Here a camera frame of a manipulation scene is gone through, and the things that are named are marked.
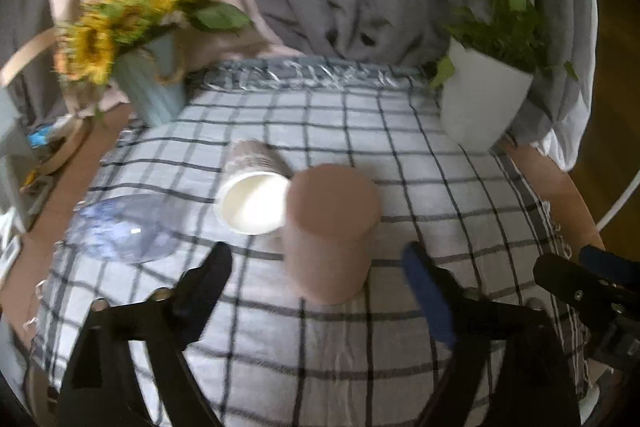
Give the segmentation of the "white sheer curtain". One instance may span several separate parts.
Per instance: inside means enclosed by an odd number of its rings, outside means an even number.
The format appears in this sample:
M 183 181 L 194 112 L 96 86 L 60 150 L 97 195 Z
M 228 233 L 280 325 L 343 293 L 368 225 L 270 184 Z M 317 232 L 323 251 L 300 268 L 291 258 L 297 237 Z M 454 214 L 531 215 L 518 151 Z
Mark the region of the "white sheer curtain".
M 565 172 L 577 162 L 582 137 L 591 116 L 596 47 L 598 38 L 598 0 L 574 0 L 572 62 L 577 80 L 570 80 L 561 103 L 562 115 L 537 143 L 539 152 L 552 159 Z

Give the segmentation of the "light blue ribbed vase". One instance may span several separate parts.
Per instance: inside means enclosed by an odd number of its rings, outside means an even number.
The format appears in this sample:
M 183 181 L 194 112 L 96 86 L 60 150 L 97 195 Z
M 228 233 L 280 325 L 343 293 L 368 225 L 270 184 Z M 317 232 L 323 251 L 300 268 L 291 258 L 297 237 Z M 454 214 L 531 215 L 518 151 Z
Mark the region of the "light blue ribbed vase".
M 186 66 L 173 30 L 122 54 L 113 77 L 148 127 L 169 124 L 186 107 Z

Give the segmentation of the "white plant pot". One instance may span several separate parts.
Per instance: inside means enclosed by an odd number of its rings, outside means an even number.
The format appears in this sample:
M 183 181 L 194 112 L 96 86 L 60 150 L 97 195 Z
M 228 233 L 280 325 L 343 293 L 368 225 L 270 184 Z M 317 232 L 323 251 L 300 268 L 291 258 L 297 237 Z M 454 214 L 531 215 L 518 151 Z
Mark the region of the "white plant pot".
M 534 76 L 450 40 L 454 73 L 442 86 L 442 130 L 468 152 L 485 153 L 509 129 Z

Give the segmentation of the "pink plastic cup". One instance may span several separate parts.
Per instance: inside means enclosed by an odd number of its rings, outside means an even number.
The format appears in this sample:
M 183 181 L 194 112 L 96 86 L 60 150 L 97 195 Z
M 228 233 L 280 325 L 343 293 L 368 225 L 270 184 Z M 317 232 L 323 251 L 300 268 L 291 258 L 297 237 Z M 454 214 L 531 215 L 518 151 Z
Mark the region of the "pink plastic cup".
M 282 244 L 299 295 L 323 306 L 354 297 L 367 280 L 381 215 L 374 183 L 355 168 L 322 164 L 296 173 L 286 192 Z

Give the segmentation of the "checkered tablecloth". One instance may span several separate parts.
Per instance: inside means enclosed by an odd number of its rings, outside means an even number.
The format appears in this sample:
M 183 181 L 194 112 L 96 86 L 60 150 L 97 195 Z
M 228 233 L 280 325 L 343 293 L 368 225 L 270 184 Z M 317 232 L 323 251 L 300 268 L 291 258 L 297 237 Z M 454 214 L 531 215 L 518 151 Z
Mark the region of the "checkered tablecloth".
M 231 62 L 171 124 L 130 124 L 53 256 L 32 348 L 50 383 L 93 300 L 137 303 L 219 242 L 231 277 L 186 361 L 229 426 L 413 423 L 449 353 L 402 269 L 412 242 L 491 300 L 540 300 L 589 388 L 585 327 L 534 280 L 566 255 L 547 206 L 507 153 L 448 138 L 412 68 Z

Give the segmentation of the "white paper cup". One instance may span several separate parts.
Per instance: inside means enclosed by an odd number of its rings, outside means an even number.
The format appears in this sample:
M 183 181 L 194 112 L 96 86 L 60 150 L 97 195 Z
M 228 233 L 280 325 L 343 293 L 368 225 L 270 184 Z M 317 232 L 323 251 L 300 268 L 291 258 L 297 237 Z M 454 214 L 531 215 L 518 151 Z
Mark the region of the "white paper cup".
M 214 209 L 223 225 L 248 236 L 282 227 L 291 170 L 265 143 L 234 142 L 221 174 Z

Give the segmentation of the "sunflower bouquet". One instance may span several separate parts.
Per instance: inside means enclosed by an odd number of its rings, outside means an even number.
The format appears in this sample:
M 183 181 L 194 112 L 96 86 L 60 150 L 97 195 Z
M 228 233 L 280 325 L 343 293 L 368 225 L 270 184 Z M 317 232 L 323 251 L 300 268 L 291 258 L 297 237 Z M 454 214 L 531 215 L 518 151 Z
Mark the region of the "sunflower bouquet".
M 253 22 L 220 0 L 91 0 L 56 30 L 54 70 L 65 82 L 105 86 L 116 60 L 180 26 L 237 34 Z

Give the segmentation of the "wooden table lamp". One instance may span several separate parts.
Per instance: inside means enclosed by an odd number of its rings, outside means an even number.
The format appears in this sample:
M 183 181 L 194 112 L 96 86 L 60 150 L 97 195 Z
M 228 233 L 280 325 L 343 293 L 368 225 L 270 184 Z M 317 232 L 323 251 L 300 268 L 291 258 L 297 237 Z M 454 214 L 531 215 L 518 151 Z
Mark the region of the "wooden table lamp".
M 14 84 L 22 88 L 15 100 L 18 117 L 26 128 L 44 124 L 54 117 L 70 116 L 60 131 L 62 146 L 40 162 L 39 172 L 43 176 L 61 170 L 84 144 L 92 127 L 91 119 L 81 116 L 76 98 L 63 91 L 58 83 L 53 67 L 55 43 L 54 27 L 41 31 L 21 46 L 6 32 L 1 34 L 1 87 L 11 92 Z

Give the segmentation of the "green potted plant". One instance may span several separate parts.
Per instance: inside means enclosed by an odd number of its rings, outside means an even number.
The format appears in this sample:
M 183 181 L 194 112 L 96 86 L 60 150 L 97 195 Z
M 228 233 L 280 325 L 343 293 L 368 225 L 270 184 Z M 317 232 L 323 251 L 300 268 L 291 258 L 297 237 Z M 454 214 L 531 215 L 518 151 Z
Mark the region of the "green potted plant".
M 564 70 L 577 80 L 570 61 L 549 60 L 551 37 L 544 17 L 532 0 L 487 0 L 489 15 L 481 18 L 466 5 L 458 5 L 440 19 L 440 26 L 462 48 L 484 54 L 525 74 L 544 77 Z

